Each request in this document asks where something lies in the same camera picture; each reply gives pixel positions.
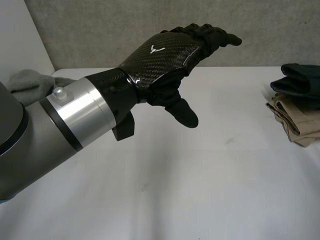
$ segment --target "black wrist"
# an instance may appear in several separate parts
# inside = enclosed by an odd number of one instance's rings
[[[138,102],[136,87],[119,68],[85,77],[100,92],[110,107],[118,125]]]

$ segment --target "white logo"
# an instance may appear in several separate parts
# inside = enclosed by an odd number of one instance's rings
[[[150,52],[150,54],[152,54],[152,53],[154,53],[154,52],[159,52],[159,51],[161,51],[161,50],[165,50],[165,49],[166,49],[165,47],[163,47],[163,48],[161,48],[161,49],[155,49],[154,46],[155,46],[155,45],[152,45],[152,46],[151,46],[151,52]]]

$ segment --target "black ring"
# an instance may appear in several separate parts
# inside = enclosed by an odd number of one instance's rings
[[[22,120],[14,133],[0,145],[0,156],[8,151],[13,145],[15,145],[27,129],[29,121],[28,112],[26,111],[25,106],[23,106],[22,103],[21,105],[23,109]]]
[[[74,148],[74,150],[79,152],[81,149],[83,149],[84,147],[78,141],[78,139],[70,130],[70,128],[67,126],[67,124],[63,121],[60,115],[57,113],[56,109],[51,105],[49,100],[45,97],[41,99],[39,102],[43,107],[43,109],[45,110],[45,112],[52,119],[56,127],[60,130],[60,132],[65,137],[65,139],[68,141],[68,143]]]

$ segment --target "beige cloth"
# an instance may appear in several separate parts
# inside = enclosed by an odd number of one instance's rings
[[[297,107],[290,96],[276,94],[266,106],[274,113],[291,142],[307,147],[320,138],[320,110]]]

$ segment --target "dark green cloth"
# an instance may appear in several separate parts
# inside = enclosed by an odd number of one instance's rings
[[[281,71],[286,76],[270,84],[275,92],[292,96],[299,107],[320,109],[320,66],[289,63]]]

